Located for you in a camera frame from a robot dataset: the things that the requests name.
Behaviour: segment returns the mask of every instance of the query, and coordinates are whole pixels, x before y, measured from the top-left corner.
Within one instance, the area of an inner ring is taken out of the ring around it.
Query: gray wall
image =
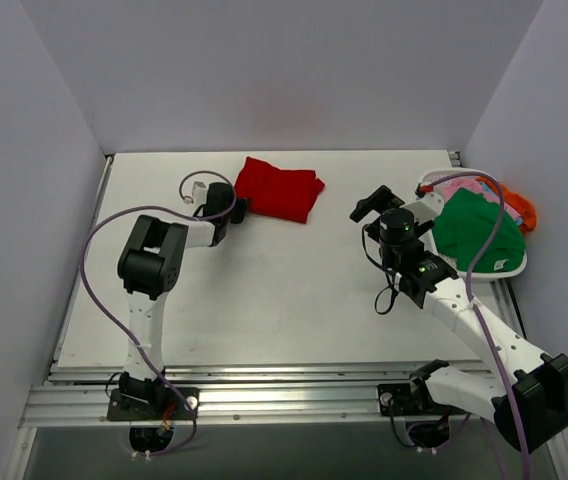
[[[515,287],[530,337],[568,354],[568,2],[546,0],[466,149],[535,203]]]
[[[456,148],[541,0],[22,0],[104,151]]]
[[[104,158],[17,0],[0,0],[0,475],[41,383]]]

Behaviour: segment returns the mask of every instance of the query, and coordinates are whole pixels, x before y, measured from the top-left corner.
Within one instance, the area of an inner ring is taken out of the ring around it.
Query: red cloth
[[[251,157],[235,181],[237,196],[251,200],[251,212],[298,223],[306,223],[322,190],[315,170],[281,170]]]

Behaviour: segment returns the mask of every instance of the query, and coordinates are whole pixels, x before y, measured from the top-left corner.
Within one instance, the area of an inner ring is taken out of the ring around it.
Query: laundry basket
[[[448,169],[440,169],[440,170],[431,170],[429,172],[426,172],[422,176],[420,183],[428,185],[429,183],[434,182],[435,180],[438,180],[440,178],[446,177],[448,175],[452,175],[454,173],[464,172],[464,171],[473,171],[473,172],[485,173],[485,172],[482,172],[481,170],[468,169],[468,168],[448,168]],[[445,186],[447,183],[448,182],[444,182],[444,183],[437,185],[435,187],[435,191],[437,191],[440,187]],[[455,268],[455,270],[457,270],[457,273],[461,277],[466,277],[465,271],[460,271],[460,270],[457,269],[457,261],[454,258],[443,255],[443,254],[441,254],[437,251],[437,246],[435,245],[435,239],[433,238],[433,233],[429,231],[428,235],[429,235],[429,239],[431,241],[431,245],[433,246],[433,249],[432,249],[433,253],[437,253],[440,257],[442,257],[444,260],[446,260],[446,262],[449,265],[451,265],[453,268]],[[473,280],[479,280],[479,281],[484,281],[484,282],[492,282],[493,280],[498,280],[500,278],[514,277],[514,276],[522,273],[522,271],[524,270],[524,267],[526,267],[526,262],[527,262],[527,257],[526,257],[526,252],[525,252],[524,256],[522,257],[522,262],[520,263],[520,265],[517,266],[516,269],[511,270],[510,272],[473,273]]]

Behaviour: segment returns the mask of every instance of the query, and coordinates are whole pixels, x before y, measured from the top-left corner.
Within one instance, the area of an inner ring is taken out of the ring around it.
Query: pile of clothes
[[[526,252],[524,235],[537,223],[533,204],[504,185],[506,215],[488,250],[477,263],[478,273],[517,269]],[[500,210],[497,188],[488,180],[471,177],[448,182],[439,189],[446,205],[435,221],[433,237],[438,252],[455,258],[465,271],[493,230]]]

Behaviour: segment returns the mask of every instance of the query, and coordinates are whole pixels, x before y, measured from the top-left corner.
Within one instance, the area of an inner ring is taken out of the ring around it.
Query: green cloth
[[[499,211],[497,203],[489,203],[482,195],[460,188],[435,220],[433,237],[438,252],[457,259],[457,269],[466,271],[491,234]],[[520,266],[525,251],[524,237],[505,213],[495,239],[474,271],[510,272]]]

